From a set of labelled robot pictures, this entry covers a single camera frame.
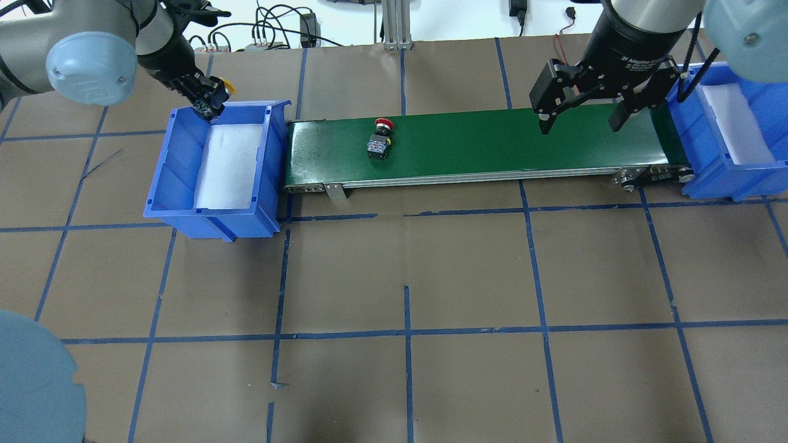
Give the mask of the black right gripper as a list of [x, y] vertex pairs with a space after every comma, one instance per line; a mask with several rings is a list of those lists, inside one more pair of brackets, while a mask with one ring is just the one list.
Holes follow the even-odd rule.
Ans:
[[680, 78], [672, 57], [643, 72], [621, 66], [567, 65], [551, 59], [539, 73], [529, 100], [539, 114], [539, 129], [548, 135], [557, 115], [598, 99], [616, 99], [619, 103], [609, 118], [611, 131], [619, 132], [632, 113], [656, 108]]

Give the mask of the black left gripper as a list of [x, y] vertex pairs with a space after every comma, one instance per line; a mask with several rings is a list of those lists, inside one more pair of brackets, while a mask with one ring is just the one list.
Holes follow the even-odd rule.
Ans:
[[175, 89], [188, 99], [194, 112], [205, 121], [216, 121], [229, 99], [229, 90], [223, 79], [202, 73], [176, 79]]

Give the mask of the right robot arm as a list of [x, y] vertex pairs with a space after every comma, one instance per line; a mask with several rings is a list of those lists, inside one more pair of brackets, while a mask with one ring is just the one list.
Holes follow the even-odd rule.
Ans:
[[686, 99], [709, 65], [722, 55], [740, 78], [786, 82], [785, 1], [603, 1], [582, 58], [574, 65], [551, 59], [529, 100], [540, 132], [549, 134], [560, 113], [591, 99], [616, 99], [609, 126], [617, 132], [634, 113], [656, 108], [684, 81], [672, 50], [692, 28], [715, 48], [688, 87]]

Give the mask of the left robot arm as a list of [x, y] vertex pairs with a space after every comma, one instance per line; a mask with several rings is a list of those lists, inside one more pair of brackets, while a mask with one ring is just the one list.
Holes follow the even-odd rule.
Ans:
[[183, 31], [214, 27], [229, 12], [208, 1], [30, 1], [30, 17], [2, 19], [2, 106], [58, 92], [75, 103], [112, 106], [132, 95], [143, 68], [185, 97], [203, 120], [217, 120], [230, 93], [195, 64]]

